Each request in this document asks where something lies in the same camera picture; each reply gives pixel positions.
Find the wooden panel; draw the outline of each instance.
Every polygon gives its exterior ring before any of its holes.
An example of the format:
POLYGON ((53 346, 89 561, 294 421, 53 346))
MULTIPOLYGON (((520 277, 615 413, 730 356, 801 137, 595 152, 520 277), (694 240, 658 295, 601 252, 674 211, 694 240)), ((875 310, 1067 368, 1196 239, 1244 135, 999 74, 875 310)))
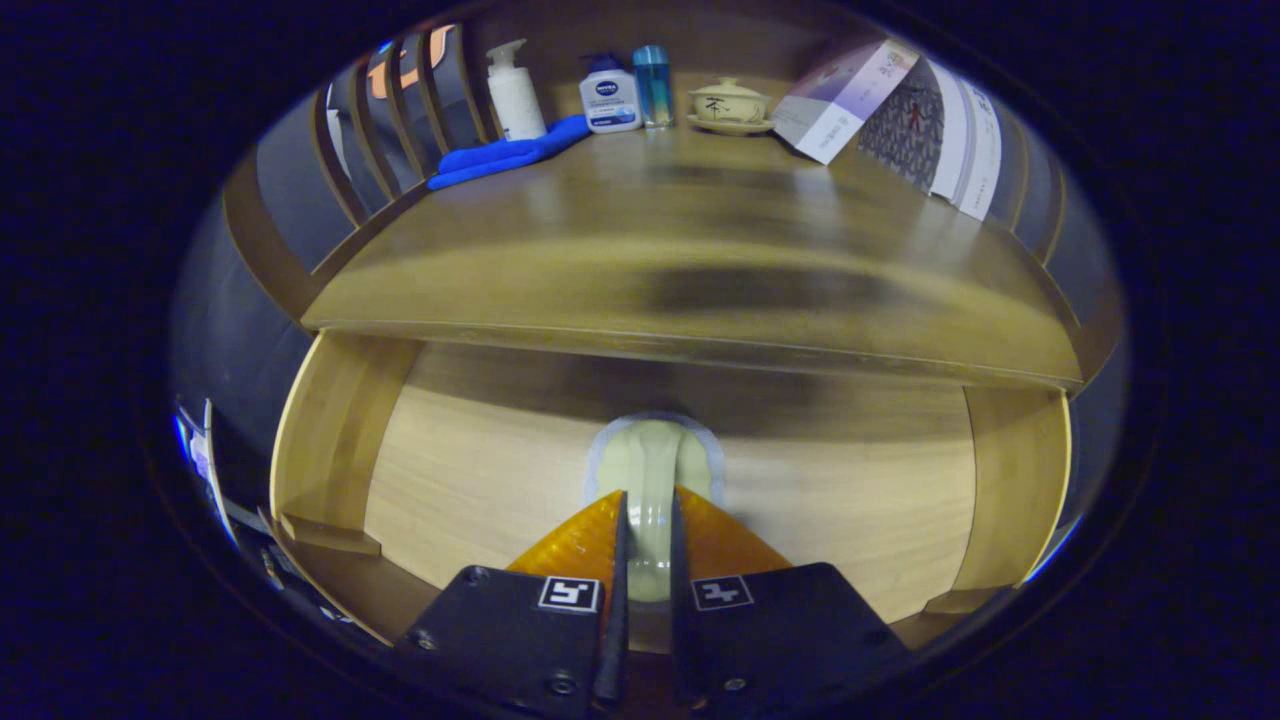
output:
POLYGON ((275 542, 316 591, 357 625, 388 646, 440 594, 380 555, 343 552, 296 542, 279 524, 275 542))
MULTIPOLYGON (((426 36, 422 36, 421 40, 429 42, 426 36)), ((390 102, 392 124, 396 126, 396 135, 399 136, 404 156, 413 172, 417 173, 419 179, 426 179, 428 170, 422 165, 426 152, 422 150, 422 141, 413 133, 413 119, 410 118, 408 104, 404 101, 404 87, 401 85, 399 56, 403 49, 403 37, 392 41, 392 46, 387 51, 387 61, 383 63, 383 78, 387 83, 387 100, 390 102)))
POLYGON ((951 588, 973 519, 957 387, 429 343, 388 421, 365 532, 443 585, 504 566, 584 506, 604 425, 680 407, 726 455, 726 510, 787 560, 828 561, 886 620, 951 588))
POLYGON ((280 527, 297 542, 362 555, 381 555, 383 552, 378 541, 366 536, 364 530, 334 528, 324 523, 294 518, 288 512, 280 515, 280 527))
POLYGON ((965 388, 977 496, 956 591, 1021 583, 1057 525, 1071 462, 1061 392, 965 388))
POLYGON ((369 480, 419 343, 320 333, 289 391, 271 454, 271 516, 360 530, 369 480))
MULTIPOLYGON (((454 36, 460 35, 457 29, 452 32, 454 36)), ((435 135, 435 146, 440 150, 440 155, 447 155, 449 150, 453 150, 453 131, 444 122, 444 105, 440 102, 440 91, 435 85, 435 64, 428 61, 428 47, 434 40, 434 31, 422 32, 419 37, 417 53, 413 55, 413 67, 417 68, 417 91, 422 96, 426 119, 431 123, 431 133, 435 135)))
POLYGON ((316 150, 320 170, 324 173, 325 182, 329 183, 329 190, 333 191, 333 196, 338 200, 338 205, 347 214, 351 224, 358 228, 369 220, 369 211, 365 210, 365 204, 356 195, 356 188, 351 184, 347 170, 338 160, 338 150, 333 146, 333 137, 329 135, 329 115, 325 109, 328 94, 329 86, 325 85, 316 91, 311 100, 311 143, 316 150))
POLYGON ((888 628, 908 650, 919 650, 929 644, 933 638, 950 630, 960 620, 964 620, 964 615, 919 612, 897 623, 890 623, 888 628))
POLYGON ((393 200, 401 193, 399 181, 396 179, 396 173, 392 170, 390 163, 387 161, 383 141, 378 138, 378 128, 374 126, 374 118, 369 113, 369 90, 365 87, 367 74, 369 58, 365 56, 356 61, 351 74, 347 77, 348 92, 353 106, 351 118, 356 126, 356 143, 360 145, 360 152, 374 170, 374 179, 378 182, 378 187, 381 188, 388 200, 393 200))
POLYGON ((300 322, 324 283, 311 277, 284 243, 262 201, 256 145, 248 149, 223 186, 223 213, 232 245, 253 279, 289 319, 300 322))
POLYGON ((860 152, 593 136, 431 193, 311 306, 314 328, 1075 388, 1065 301, 1000 228, 860 152))
POLYGON ((982 588, 975 591, 951 591, 940 594, 924 605, 925 612, 959 612, 968 615, 987 603, 1005 588, 982 588))

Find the tea saucer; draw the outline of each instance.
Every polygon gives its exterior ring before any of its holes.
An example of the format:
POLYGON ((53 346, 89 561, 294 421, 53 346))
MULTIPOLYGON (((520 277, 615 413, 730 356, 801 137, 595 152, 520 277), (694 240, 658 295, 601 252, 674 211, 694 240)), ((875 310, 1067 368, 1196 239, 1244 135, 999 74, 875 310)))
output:
POLYGON ((764 122, 760 122, 760 123, 750 123, 750 124, 748 124, 748 123, 723 123, 723 122, 716 122, 716 120, 704 120, 704 119, 699 118, 698 115, 690 114, 689 115, 689 122, 694 123, 695 126, 698 126, 698 127, 700 127, 703 129, 709 129, 712 132, 718 132, 718 133, 722 133, 722 135, 745 136, 745 135, 758 135, 758 133, 762 133, 762 132, 769 132, 771 129, 773 129, 773 120, 764 120, 764 122))

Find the teacup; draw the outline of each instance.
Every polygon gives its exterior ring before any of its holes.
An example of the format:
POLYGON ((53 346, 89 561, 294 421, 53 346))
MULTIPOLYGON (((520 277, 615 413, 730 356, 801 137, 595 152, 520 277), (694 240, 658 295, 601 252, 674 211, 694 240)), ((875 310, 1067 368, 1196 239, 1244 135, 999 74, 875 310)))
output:
POLYGON ((737 85, 735 77, 716 78, 719 85, 690 90, 698 119, 716 123, 760 124, 772 97, 737 85))

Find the white pump bottle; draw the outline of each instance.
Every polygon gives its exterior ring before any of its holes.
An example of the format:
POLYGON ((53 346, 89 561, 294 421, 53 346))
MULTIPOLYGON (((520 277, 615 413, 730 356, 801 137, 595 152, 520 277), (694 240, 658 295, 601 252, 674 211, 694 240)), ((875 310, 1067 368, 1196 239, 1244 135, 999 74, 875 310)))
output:
POLYGON ((525 38, 520 38, 485 53, 493 60, 489 65, 489 95, 507 140, 535 140, 547 135, 529 68, 516 67, 516 50, 524 44, 525 38))

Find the black background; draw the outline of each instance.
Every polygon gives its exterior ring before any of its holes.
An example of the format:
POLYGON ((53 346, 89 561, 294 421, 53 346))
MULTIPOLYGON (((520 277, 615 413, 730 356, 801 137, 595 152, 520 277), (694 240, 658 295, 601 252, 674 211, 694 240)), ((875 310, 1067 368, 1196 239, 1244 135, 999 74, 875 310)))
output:
MULTIPOLYGON (((237 601, 172 523, 140 441, 168 442, 148 411, 165 391, 173 273, 232 160, 298 88, 431 5, 5 6, 5 406, 20 433, 6 433, 5 715, 431 714, 362 689, 358 664, 306 652, 237 601)), ((892 715, 1275 712, 1263 4, 859 6, 922 40, 945 28, 1078 129, 1144 224, 1157 269, 1137 291, 1167 309, 1148 337, 1170 338, 1148 345, 1162 361, 1139 380, 1166 387, 1171 413, 1107 552, 1012 641, 892 715)), ((1139 243, 1125 241, 1132 264, 1139 243)))

